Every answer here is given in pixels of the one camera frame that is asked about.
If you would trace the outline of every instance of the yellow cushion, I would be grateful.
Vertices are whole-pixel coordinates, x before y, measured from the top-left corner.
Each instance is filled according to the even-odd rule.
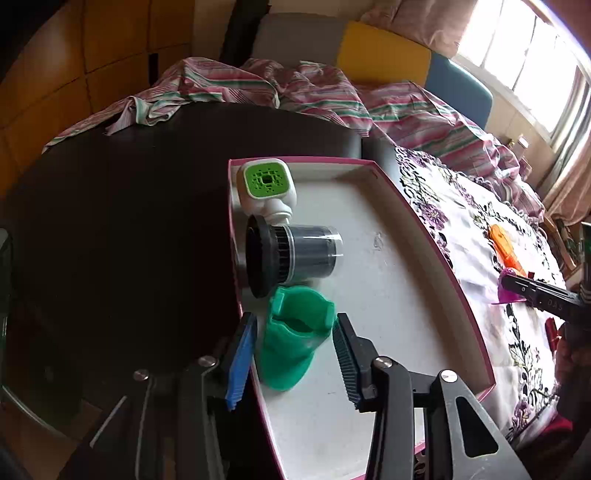
[[[349,22],[337,67],[353,83],[381,85],[411,80],[425,85],[431,50],[395,33]]]

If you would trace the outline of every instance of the white wall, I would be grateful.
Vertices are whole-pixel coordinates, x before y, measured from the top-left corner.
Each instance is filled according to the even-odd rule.
[[[502,142],[508,138],[517,140],[520,135],[525,137],[530,146],[524,156],[532,168],[527,183],[535,189],[554,163],[556,154],[515,107],[500,94],[494,92],[490,86],[489,89],[493,94],[493,105],[485,130]]]

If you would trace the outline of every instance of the pink striped fabric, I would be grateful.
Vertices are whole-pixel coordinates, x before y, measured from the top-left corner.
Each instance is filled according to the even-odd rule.
[[[336,67],[302,61],[295,69],[250,59],[241,69],[200,57],[170,67],[150,89],[113,103],[51,140],[46,148],[120,114],[107,135],[132,124],[155,125],[191,102],[231,102],[323,118],[411,150],[423,150],[453,170],[476,177],[505,202],[543,219],[544,206],[519,175],[513,153],[491,134],[411,82],[354,86]]]

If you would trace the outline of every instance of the green plastic cup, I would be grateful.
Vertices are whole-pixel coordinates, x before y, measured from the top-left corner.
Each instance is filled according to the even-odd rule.
[[[281,391],[298,383],[314,350],[329,337],[335,318],[335,304],[316,290],[278,287],[269,301],[267,328],[257,357],[261,381]]]

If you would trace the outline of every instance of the window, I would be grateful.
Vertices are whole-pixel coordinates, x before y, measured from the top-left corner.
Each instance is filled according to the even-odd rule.
[[[479,0],[458,53],[511,90],[551,134],[573,88],[577,62],[521,0]]]

